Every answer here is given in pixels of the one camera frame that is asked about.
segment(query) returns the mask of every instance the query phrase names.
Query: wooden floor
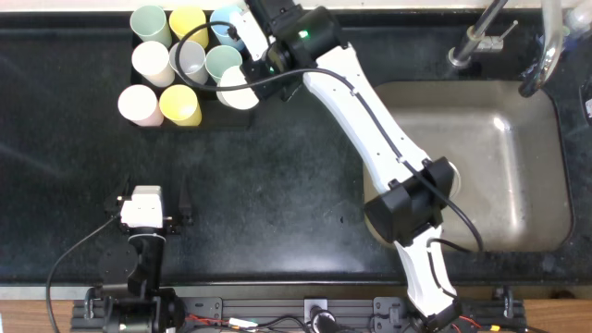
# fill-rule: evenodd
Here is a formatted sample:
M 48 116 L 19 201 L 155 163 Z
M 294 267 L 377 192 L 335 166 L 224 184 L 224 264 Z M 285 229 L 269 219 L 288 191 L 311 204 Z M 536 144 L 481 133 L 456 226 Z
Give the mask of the wooden floor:
M 72 302 L 52 302 L 61 332 L 68 332 Z M 592 301 L 525 301 L 530 326 L 551 333 L 592 333 Z M 52 333 L 45 301 L 0 301 L 4 333 Z

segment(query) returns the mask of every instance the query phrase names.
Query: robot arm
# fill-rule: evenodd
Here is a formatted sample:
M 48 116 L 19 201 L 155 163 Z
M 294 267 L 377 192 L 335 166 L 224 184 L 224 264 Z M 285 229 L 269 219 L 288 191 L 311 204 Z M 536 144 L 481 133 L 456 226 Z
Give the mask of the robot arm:
M 328 108 L 350 138 L 379 193 L 364 210 L 380 236 L 397 247 L 409 284 L 408 295 L 419 313 L 415 327 L 436 331 L 448 325 L 458 317 L 460 307 L 453 297 L 456 291 L 449 282 L 439 243 L 428 245 L 430 239 L 441 235 L 441 209 L 446 205 L 403 164 L 408 162 L 448 196 L 453 179 L 448 161 L 440 158 L 432 162 L 407 137 L 365 78 L 355 50 L 340 37 L 339 25 L 326 9 L 319 7 L 303 14 L 291 0 L 247 3 L 251 11 L 231 18 L 253 56 L 252 62 L 242 68 L 247 80 L 261 79 L 251 73 L 265 73 L 267 68 L 280 73 L 295 68 L 324 68 L 344 77 L 370 106 L 372 115 L 347 86 L 331 76 L 316 72 L 303 75 L 306 88 Z M 275 39 L 269 47 L 268 38 Z M 253 70 L 257 66 L 264 70 Z M 269 87 L 254 88 L 254 92 L 261 99 L 273 93 Z M 393 152 L 376 122 L 396 144 L 400 155 Z

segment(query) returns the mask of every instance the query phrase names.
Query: chrome faucet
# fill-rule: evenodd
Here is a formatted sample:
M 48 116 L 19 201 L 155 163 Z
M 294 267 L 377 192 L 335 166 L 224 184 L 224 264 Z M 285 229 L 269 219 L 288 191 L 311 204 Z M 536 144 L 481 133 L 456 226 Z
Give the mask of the chrome faucet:
M 462 37 L 461 44 L 453 47 L 448 53 L 448 60 L 456 68 L 465 68 L 471 62 L 471 55 L 474 52 L 483 52 L 484 43 L 492 44 L 493 47 L 486 48 L 488 51 L 500 51 L 503 48 L 503 38 L 516 26 L 516 22 L 500 37 L 490 37 L 492 42 L 487 42 L 485 35 L 487 28 L 493 19 L 499 14 L 508 0 L 494 0 L 487 7 L 481 18 L 474 26 L 467 29 Z M 524 82 L 518 89 L 523 97 L 530 97 L 547 82 L 553 69 L 559 61 L 563 47 L 563 20 L 561 17 L 560 0 L 541 0 L 543 12 L 543 25 L 545 26 L 545 44 L 542 56 L 536 66 L 526 75 Z

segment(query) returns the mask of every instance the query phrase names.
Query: stainless steel sink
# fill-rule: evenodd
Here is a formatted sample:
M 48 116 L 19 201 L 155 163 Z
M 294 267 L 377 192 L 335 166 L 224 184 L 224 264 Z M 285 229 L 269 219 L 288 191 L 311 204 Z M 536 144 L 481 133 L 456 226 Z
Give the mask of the stainless steel sink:
M 551 251 L 572 216 L 553 103 L 525 99 L 519 82 L 392 82 L 376 91 L 409 137 L 458 171 L 451 197 L 473 220 L 488 251 Z M 364 197 L 376 197 L 364 170 Z M 476 249 L 449 209 L 443 238 Z

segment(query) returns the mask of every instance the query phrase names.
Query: yellow cup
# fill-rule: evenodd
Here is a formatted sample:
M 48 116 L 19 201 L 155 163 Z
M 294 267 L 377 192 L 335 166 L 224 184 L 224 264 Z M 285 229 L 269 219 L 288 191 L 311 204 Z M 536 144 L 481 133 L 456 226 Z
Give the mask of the yellow cup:
M 202 122 L 202 110 L 195 92 L 188 86 L 176 84 L 166 88 L 158 102 L 165 117 L 179 126 L 198 126 Z
M 205 23 L 205 14 L 201 8 L 197 6 L 181 6 L 170 14 L 168 24 L 170 29 L 175 32 L 179 39 L 183 38 L 187 32 L 193 28 Z M 197 33 L 193 34 L 189 39 L 199 43 L 203 48 L 206 48 L 209 39 L 207 36 L 207 28 L 203 28 Z

